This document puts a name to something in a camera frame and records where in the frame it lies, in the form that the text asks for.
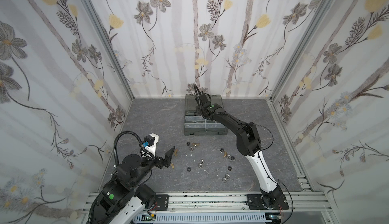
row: black mounting plate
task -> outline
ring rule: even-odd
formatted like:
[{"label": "black mounting plate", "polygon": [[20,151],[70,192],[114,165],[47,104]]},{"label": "black mounting plate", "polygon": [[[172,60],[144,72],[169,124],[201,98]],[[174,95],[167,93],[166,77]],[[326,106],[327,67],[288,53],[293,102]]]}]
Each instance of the black mounting plate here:
[{"label": "black mounting plate", "polygon": [[168,210],[169,195],[168,194],[156,194],[155,195],[155,202],[157,203],[157,210]]},{"label": "black mounting plate", "polygon": [[[246,202],[246,205],[249,206],[250,210],[267,210],[267,208],[265,208],[263,205],[262,205],[262,199],[261,199],[261,194],[248,194],[247,195],[247,202]],[[288,205],[288,202],[284,202],[286,200],[286,197],[285,195],[283,195],[281,197],[281,201],[280,201],[280,206],[282,207],[283,210],[289,210],[289,205]],[[273,210],[279,210],[280,207],[274,207]]]}]

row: plastic storage box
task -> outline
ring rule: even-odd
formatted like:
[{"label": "plastic storage box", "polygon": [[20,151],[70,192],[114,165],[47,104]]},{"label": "plastic storage box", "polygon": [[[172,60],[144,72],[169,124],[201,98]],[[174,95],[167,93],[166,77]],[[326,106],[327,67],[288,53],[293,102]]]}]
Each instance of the plastic storage box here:
[{"label": "plastic storage box", "polygon": [[[221,95],[210,95],[212,103],[223,107]],[[184,135],[226,135],[228,129],[215,120],[204,119],[196,111],[197,102],[194,95],[185,96]]]}]

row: gray marble surface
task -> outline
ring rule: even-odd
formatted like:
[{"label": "gray marble surface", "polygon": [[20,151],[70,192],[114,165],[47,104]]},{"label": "gray marble surface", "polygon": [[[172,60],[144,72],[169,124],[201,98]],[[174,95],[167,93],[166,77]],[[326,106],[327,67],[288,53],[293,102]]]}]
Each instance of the gray marble surface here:
[{"label": "gray marble surface", "polygon": [[[300,191],[300,185],[292,162],[282,142],[265,99],[223,99],[224,109],[236,118],[261,124],[271,130],[274,135],[272,147],[263,155],[275,179],[281,179],[289,191]],[[217,136],[185,136],[184,135],[185,99],[135,99],[129,110],[123,130],[132,130],[141,139],[154,133],[159,135],[156,154],[164,156],[172,146],[178,149],[178,156],[173,155],[174,169],[153,168],[153,175],[147,185],[155,192],[169,191],[259,191],[258,179],[246,157],[236,149],[236,136],[229,131],[227,135]],[[271,143],[270,133],[258,128],[262,146]],[[189,150],[187,142],[200,143]],[[235,160],[223,157],[220,149],[224,148]],[[137,140],[129,134],[122,136],[118,143],[118,156],[121,162],[128,154],[139,154]],[[203,168],[198,163],[205,161]],[[114,159],[110,159],[103,179],[104,186],[114,171]],[[226,183],[222,178],[226,173],[231,177]]]}]

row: wall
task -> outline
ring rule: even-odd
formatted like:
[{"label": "wall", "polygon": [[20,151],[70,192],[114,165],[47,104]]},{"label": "wall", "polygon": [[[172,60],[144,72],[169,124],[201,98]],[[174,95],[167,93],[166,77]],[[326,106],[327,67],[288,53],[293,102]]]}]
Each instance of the wall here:
[{"label": "wall", "polygon": [[0,10],[1,222],[80,223],[129,100],[80,0]]},{"label": "wall", "polygon": [[335,0],[275,99],[342,224],[387,223],[389,0]]},{"label": "wall", "polygon": [[270,96],[321,0],[92,0],[135,96]]}]

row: flower center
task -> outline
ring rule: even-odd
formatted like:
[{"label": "flower center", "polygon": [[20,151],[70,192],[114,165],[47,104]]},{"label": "flower center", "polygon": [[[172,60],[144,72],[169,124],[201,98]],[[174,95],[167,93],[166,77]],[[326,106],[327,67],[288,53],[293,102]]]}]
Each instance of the flower center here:
[{"label": "flower center", "polygon": [[5,40],[3,40],[3,44],[6,44],[6,45],[11,45],[12,43],[11,43],[11,41],[9,41],[9,40],[5,39]]},{"label": "flower center", "polygon": [[24,197],[23,199],[22,199],[22,204],[26,204],[28,202],[28,197]]}]

